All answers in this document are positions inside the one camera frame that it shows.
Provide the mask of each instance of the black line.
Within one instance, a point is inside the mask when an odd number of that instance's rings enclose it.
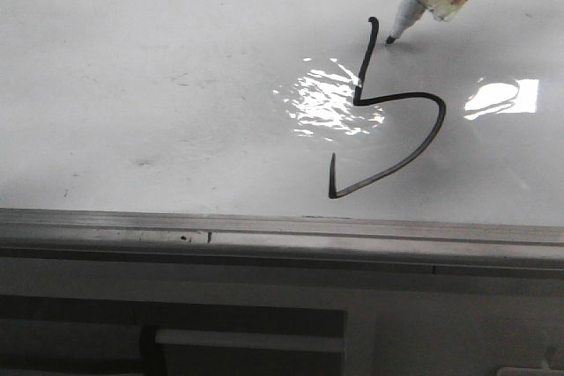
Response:
[[[372,31],[370,33],[370,41],[368,42],[367,52],[364,55],[364,61],[360,66],[359,72],[359,83],[357,84],[356,88],[354,89],[354,97],[352,99],[352,103],[355,106],[371,106],[376,105],[379,103],[385,103],[388,101],[395,101],[395,100],[403,100],[403,99],[429,99],[432,100],[437,104],[439,107],[439,114],[437,115],[436,122],[429,132],[429,135],[423,143],[419,145],[417,149],[415,149],[409,156],[405,159],[397,162],[394,166],[389,167],[379,173],[375,173],[374,175],[357,182],[356,184],[352,184],[347,188],[343,188],[340,191],[337,191],[337,178],[335,176],[336,173],[336,166],[337,166],[337,155],[333,153],[330,162],[330,170],[329,170],[329,198],[341,198],[346,195],[353,193],[361,188],[364,188],[374,182],[381,180],[387,176],[392,175],[393,173],[399,171],[404,166],[407,166],[411,163],[414,159],[416,159],[434,140],[434,138],[439,133],[442,123],[444,122],[445,115],[447,113],[447,105],[445,104],[444,100],[441,99],[439,96],[435,94],[431,94],[428,92],[401,92],[399,94],[390,94],[386,96],[375,97],[372,99],[362,99],[362,91],[364,88],[364,80],[367,74],[368,65],[370,64],[370,58],[372,57],[372,53],[374,52],[374,48],[376,45],[376,39],[378,37],[378,31],[380,29],[380,24],[378,23],[378,19],[375,17],[371,17],[368,22],[372,24]]]

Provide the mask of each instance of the black ink stroke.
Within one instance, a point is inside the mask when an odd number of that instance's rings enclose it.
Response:
[[[412,154],[407,156],[400,162],[397,162],[394,166],[389,167],[379,173],[376,173],[365,180],[357,182],[356,184],[352,184],[347,188],[343,188],[337,191],[337,181],[335,176],[335,168],[337,162],[337,156],[333,153],[331,158],[330,170],[329,170],[329,198],[341,198],[346,195],[349,195],[361,188],[364,188],[382,178],[392,175],[393,173],[399,171],[404,166],[407,166],[411,163],[414,159],[416,159],[434,140],[434,138],[439,133],[441,129],[442,123],[444,122],[445,115],[447,113],[447,105],[445,104],[444,100],[441,99],[439,96],[428,92],[401,92],[399,94],[390,94],[386,96],[375,97],[372,99],[362,99],[362,90],[364,86],[365,76],[367,74],[368,65],[370,64],[370,58],[372,57],[372,53],[374,52],[374,48],[376,45],[376,39],[378,37],[378,31],[380,29],[380,23],[378,19],[375,17],[371,17],[368,22],[372,24],[372,31],[370,33],[370,41],[368,42],[367,53],[364,55],[364,61],[360,66],[360,73],[359,73],[359,83],[354,89],[354,97],[352,99],[352,104],[355,106],[371,106],[377,105],[379,103],[385,103],[387,101],[394,101],[394,100],[403,100],[403,99],[429,99],[434,101],[437,106],[439,107],[439,114],[437,115],[436,122],[429,132],[429,135],[423,143],[419,145],[417,149],[415,149]]]

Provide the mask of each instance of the marker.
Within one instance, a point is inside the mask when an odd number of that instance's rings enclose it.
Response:
[[[386,44],[392,44],[399,39],[404,31],[413,26],[427,8],[419,0],[404,0],[397,10],[394,26],[390,32],[390,36],[386,40]]]

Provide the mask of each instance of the whiteboard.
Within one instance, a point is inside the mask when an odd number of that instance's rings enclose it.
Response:
[[[0,207],[564,225],[564,0],[0,0]],[[352,104],[429,92],[447,105]]]

